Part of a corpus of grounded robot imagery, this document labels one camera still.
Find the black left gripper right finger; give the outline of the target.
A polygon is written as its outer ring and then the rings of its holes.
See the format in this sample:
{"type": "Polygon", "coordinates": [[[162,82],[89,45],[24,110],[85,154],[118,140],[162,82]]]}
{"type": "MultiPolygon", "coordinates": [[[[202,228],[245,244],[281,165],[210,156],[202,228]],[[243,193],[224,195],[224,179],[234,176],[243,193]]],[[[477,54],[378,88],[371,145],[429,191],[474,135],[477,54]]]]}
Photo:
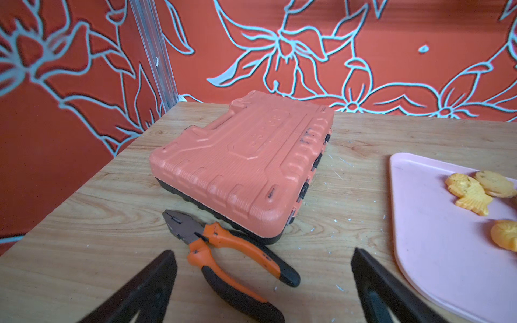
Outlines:
{"type": "Polygon", "coordinates": [[[445,322],[366,250],[356,248],[351,269],[367,322],[445,322]]]}

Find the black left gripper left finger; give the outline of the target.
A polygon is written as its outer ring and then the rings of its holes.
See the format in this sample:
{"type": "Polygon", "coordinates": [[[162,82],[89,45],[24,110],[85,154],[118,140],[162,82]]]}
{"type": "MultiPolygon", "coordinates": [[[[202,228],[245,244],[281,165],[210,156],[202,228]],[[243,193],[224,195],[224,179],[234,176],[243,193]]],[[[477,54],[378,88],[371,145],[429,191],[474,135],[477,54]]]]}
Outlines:
{"type": "Polygon", "coordinates": [[[163,322],[177,275],[176,258],[165,250],[82,322],[163,322]]]}

